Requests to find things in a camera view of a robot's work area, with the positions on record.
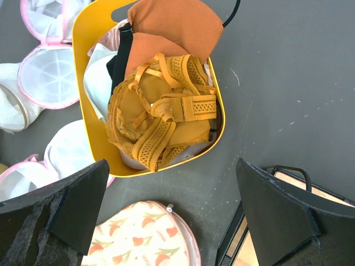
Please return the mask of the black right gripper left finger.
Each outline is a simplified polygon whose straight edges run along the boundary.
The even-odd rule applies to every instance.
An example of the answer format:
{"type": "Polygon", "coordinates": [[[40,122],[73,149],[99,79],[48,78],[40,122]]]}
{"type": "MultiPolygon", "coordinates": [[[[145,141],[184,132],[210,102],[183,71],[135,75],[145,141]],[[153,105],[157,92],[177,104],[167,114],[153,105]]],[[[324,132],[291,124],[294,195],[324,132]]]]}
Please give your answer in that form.
{"type": "Polygon", "coordinates": [[[1,265],[80,265],[107,187],[106,160],[1,201],[1,265]]]}

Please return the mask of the orange bra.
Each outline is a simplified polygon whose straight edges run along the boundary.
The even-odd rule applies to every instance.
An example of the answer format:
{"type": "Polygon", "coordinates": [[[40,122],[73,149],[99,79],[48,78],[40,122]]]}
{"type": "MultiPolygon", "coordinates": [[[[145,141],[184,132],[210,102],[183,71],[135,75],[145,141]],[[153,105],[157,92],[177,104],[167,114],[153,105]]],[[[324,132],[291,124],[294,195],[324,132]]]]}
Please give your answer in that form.
{"type": "Polygon", "coordinates": [[[138,1],[125,78],[108,103],[109,141],[155,172],[210,139],[217,90],[204,64],[223,32],[202,1],[138,1]]]}

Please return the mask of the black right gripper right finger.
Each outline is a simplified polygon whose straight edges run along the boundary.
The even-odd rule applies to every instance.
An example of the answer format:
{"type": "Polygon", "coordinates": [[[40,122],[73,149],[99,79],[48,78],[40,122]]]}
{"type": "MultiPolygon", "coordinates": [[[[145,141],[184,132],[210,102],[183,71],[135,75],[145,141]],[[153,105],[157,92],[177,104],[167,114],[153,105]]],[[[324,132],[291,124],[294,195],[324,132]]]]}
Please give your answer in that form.
{"type": "Polygon", "coordinates": [[[354,265],[354,207],[243,159],[236,177],[259,265],[354,265]]]}

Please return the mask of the white pink-trimmed mesh laundry bag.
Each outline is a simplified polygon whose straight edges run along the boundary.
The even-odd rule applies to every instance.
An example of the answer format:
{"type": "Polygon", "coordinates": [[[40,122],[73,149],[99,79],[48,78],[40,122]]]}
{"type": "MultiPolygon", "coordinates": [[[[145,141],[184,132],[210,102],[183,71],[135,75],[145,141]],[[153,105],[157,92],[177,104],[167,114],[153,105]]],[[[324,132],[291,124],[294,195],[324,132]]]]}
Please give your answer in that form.
{"type": "Polygon", "coordinates": [[[18,85],[33,103],[63,109],[79,100],[75,77],[72,29],[76,17],[90,1],[21,1],[21,16],[39,40],[21,62],[18,85]]]}

